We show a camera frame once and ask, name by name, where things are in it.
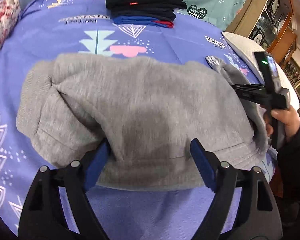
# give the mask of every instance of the black sleeve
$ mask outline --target black sleeve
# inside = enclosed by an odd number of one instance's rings
[[[292,140],[278,151],[285,197],[300,196],[300,129]]]

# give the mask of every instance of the blue gripper pad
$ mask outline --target blue gripper pad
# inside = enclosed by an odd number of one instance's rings
[[[216,171],[220,165],[219,159],[212,152],[207,152],[198,139],[190,143],[190,153],[197,166],[203,182],[215,192],[217,189]]]
[[[86,162],[84,171],[85,181],[83,188],[88,191],[91,187],[95,186],[98,178],[106,165],[111,153],[111,148],[107,140],[103,140],[95,151],[90,151],[82,158],[82,162]]]

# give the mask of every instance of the bed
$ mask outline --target bed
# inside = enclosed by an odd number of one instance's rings
[[[33,0],[25,8],[0,51],[0,217],[12,232],[18,232],[23,202],[39,167],[54,168],[16,129],[22,83],[39,60],[75,52],[117,58],[144,55],[177,64],[195,60],[209,67],[205,57],[213,55],[240,69],[251,83],[259,82],[219,28],[181,13],[174,23],[173,29],[115,25],[105,0]],[[275,167],[271,152],[259,166],[270,181]],[[240,193],[236,189],[223,231],[234,223]],[[129,239],[191,239],[214,194],[207,187],[132,192],[95,186],[87,196],[111,239],[122,234]],[[77,231],[64,191],[61,198],[69,228]]]

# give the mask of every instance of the gray fabric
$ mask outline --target gray fabric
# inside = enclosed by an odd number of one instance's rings
[[[197,62],[88,54],[40,62],[24,82],[17,128],[58,167],[106,136],[113,157],[98,184],[127,190],[203,185],[189,153],[193,138],[237,168],[250,169],[265,154],[234,90]]]
[[[220,73],[230,84],[237,85],[250,85],[249,80],[245,75],[236,67],[231,64],[226,64],[222,59],[212,56],[217,64],[210,64],[211,67]],[[265,129],[265,122],[263,120],[263,114],[259,110],[259,105],[256,103],[240,99],[247,116],[256,126],[253,140],[260,147],[260,152],[266,152],[269,148],[268,137]]]

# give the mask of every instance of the hand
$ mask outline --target hand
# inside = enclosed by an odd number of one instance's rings
[[[284,129],[289,142],[300,128],[300,116],[297,111],[292,106],[288,110],[273,109],[271,116],[285,124]],[[271,120],[267,112],[264,114],[263,119],[266,122],[267,135],[270,136],[273,134],[273,127],[270,125]]]

